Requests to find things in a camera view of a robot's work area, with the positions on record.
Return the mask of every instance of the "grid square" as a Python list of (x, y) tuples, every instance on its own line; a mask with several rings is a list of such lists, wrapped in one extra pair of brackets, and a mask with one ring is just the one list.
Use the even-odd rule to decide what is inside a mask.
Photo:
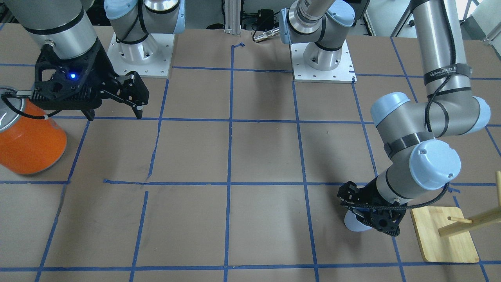
[(327, 281), (401, 281), (398, 267), (347, 267), (319, 269), (320, 282)]
[(484, 265), (485, 272), (487, 273), (487, 277), (489, 277), (489, 281), (494, 281), (496, 277), (501, 277), (501, 265)]
[(407, 282), (485, 281), (477, 264), (404, 267)]
[(313, 269), (237, 269), (228, 271), (228, 282), (314, 282)]
[[(166, 79), (142, 78), (142, 80), (150, 92), (148, 104), (143, 108), (143, 117), (158, 118), (162, 107)], [(80, 111), (76, 111), (76, 113), (77, 116), (82, 115)], [(130, 106), (112, 99), (103, 100), (103, 105), (96, 109), (96, 116), (136, 117)]]
[(404, 74), (390, 38), (347, 36), (346, 41), (357, 73)]
[(66, 132), (66, 150), (61, 158), (50, 168), (32, 175), (19, 175), (0, 166), (0, 180), (11, 181), (67, 181), (78, 145), (82, 139), (86, 120), (83, 119), (56, 119), (55, 122)]
[(0, 281), (33, 282), (36, 272), (0, 272)]
[(40, 282), (128, 282), (129, 271), (50, 271), (43, 272)]
[(392, 37), (407, 75), (423, 75), (421, 50), (416, 38)]
[[(495, 170), (499, 170), (499, 167), (490, 171), (491, 177), (486, 181), (492, 180), (492, 182), (495, 182)], [(457, 196), (457, 201), (465, 218), (498, 207), (496, 187), (466, 186), (460, 187), (460, 190), (461, 194)], [(496, 223), (470, 231), (480, 259), (499, 260), (499, 251), (501, 251), (498, 244), (500, 233), (501, 226)]]
[(186, 29), (177, 35), (175, 40), (173, 66), (230, 68), (231, 45), (238, 44), (240, 38), (225, 34), (221, 30)]
[(222, 265), (226, 186), (149, 186), (137, 266)]
[(134, 282), (221, 282), (222, 270), (136, 271)]
[(232, 186), (229, 264), (312, 263), (303, 186)]
[(501, 78), (501, 61), (492, 46), (485, 46), (480, 40), (464, 42), (466, 60), (473, 69), (472, 77)]
[(172, 69), (163, 116), (228, 119), (229, 78), (229, 71)]
[(295, 123), (234, 122), (233, 182), (302, 182)]
[(0, 267), (40, 265), (61, 189), (62, 185), (0, 185)]
[(374, 169), (360, 124), (302, 123), (308, 182), (369, 182)]
[(471, 91), (473, 95), (484, 99), (490, 107), (490, 124), (501, 124), (501, 103), (499, 102), (500, 88), (501, 81), (471, 81)]
[(338, 189), (338, 186), (308, 186), (318, 263), (396, 262), (390, 236), (375, 229), (352, 232), (345, 227), (348, 210), (339, 204)]
[[(455, 187), (451, 185), (450, 187), (455, 189), (462, 189), (462, 187)], [(417, 205), (421, 203), (425, 203), (429, 200), (434, 199), (440, 191), (428, 192), (416, 199), (413, 199), (409, 202), (409, 205)], [(456, 196), (457, 193), (449, 193), (447, 192), (442, 199), (438, 202), (431, 204), (431, 206), (435, 207), (455, 207), (456, 204), (454, 202), (453, 196)], [(395, 239), (398, 244), (398, 251), (400, 253), (400, 259), (403, 262), (417, 262), (424, 261), (421, 255), (421, 250), (419, 249), (419, 243), (416, 236), (416, 231), (414, 229), (414, 224), (412, 223), (412, 216), (410, 211), (405, 213), (404, 218), (400, 222), (400, 235), (398, 235)]]
[(143, 199), (134, 185), (69, 184), (45, 266), (131, 266)]
[(35, 81), (35, 67), (0, 66), (0, 85), (16, 90), (30, 90)]
[(234, 67), (256, 70), (292, 70), (289, 45), (282, 43), (280, 37), (256, 43), (252, 31), (241, 31), (240, 39), (245, 46), (234, 51)]
[(409, 83), (404, 77), (378, 77), (378, 76), (359, 76), (355, 84), (360, 109), (364, 121), (372, 121), (371, 107), (379, 98), (393, 92), (402, 92), (414, 101)]
[(297, 82), (300, 120), (360, 121), (351, 84)]
[(163, 121), (149, 181), (226, 182), (228, 122)]
[(234, 119), (295, 120), (292, 74), (234, 73)]
[(441, 139), (461, 158), (461, 172), (453, 183), (485, 183), (492, 179), (495, 169), (501, 167), (501, 158), (485, 129)]
[(72, 182), (99, 185), (104, 179), (144, 181), (155, 147), (155, 120), (91, 122)]
[(39, 55), (40, 47), (20, 24), (4, 25), (0, 33), (0, 63), (34, 65)]

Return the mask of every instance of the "orange cylinder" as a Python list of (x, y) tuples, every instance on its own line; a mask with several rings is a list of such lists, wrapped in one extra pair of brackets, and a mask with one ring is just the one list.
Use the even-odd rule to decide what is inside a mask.
[[(27, 99), (9, 99), (17, 109), (45, 112)], [(13, 113), (0, 100), (0, 164), (18, 174), (41, 172), (63, 155), (66, 133), (52, 119), (32, 119)]]

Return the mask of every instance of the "light blue joint cover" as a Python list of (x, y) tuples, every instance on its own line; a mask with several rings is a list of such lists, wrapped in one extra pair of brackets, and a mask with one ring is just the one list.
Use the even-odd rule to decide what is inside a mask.
[(480, 97), (473, 96), (473, 98), (475, 98), (480, 105), (480, 114), (478, 115), (478, 119), (476, 120), (475, 125), (464, 134), (479, 131), (480, 129), (484, 128), (490, 120), (490, 107), (487, 102)]
[(287, 20), (288, 9), (282, 9), (280, 11), (279, 26), (280, 26), (280, 39), (282, 43), (290, 45), (291, 40), (291, 30), (289, 29), (289, 21)]
[(355, 10), (350, 4), (337, 0), (327, 10), (327, 15), (343, 27), (349, 28), (355, 21)]
[(452, 181), (461, 171), (461, 159), (449, 144), (437, 139), (418, 144), (409, 158), (414, 181), (426, 190), (436, 190)]
[(186, 13), (185, 13), (185, 7), (184, 7), (184, 0), (180, 0), (179, 14), (177, 16), (176, 27), (174, 28), (173, 34), (183, 33), (185, 26), (186, 26)]
[(116, 20), (125, 16), (137, 5), (137, 0), (105, 0), (104, 10), (109, 20)]
[(402, 92), (393, 92), (379, 98), (371, 107), (371, 116), (374, 120), (374, 126), (384, 120), (391, 112), (401, 105), (409, 102), (410, 99)]

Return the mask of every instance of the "wooden board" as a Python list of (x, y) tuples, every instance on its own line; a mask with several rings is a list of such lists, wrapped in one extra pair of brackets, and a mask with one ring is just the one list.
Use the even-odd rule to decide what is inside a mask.
[(447, 216), (464, 218), (456, 207), (422, 207), (411, 210), (419, 249), (427, 262), (478, 262), (478, 254), (469, 232), (440, 237), (438, 229), (452, 224)]

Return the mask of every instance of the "metal can lid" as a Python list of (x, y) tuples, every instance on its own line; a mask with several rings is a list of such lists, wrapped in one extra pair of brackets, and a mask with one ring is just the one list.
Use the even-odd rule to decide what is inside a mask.
[[(0, 86), (0, 95), (11, 91), (17, 91), (17, 90), (11, 87)], [(25, 107), (24, 99), (9, 98), (9, 102), (14, 107), (16, 107), (16, 109), (21, 111), (24, 110)], [(16, 123), (16, 121), (20, 117), (21, 117), (20, 115), (13, 112), (2, 100), (0, 100), (0, 132), (3, 132), (7, 130), (9, 127), (11, 127), (13, 124)]]

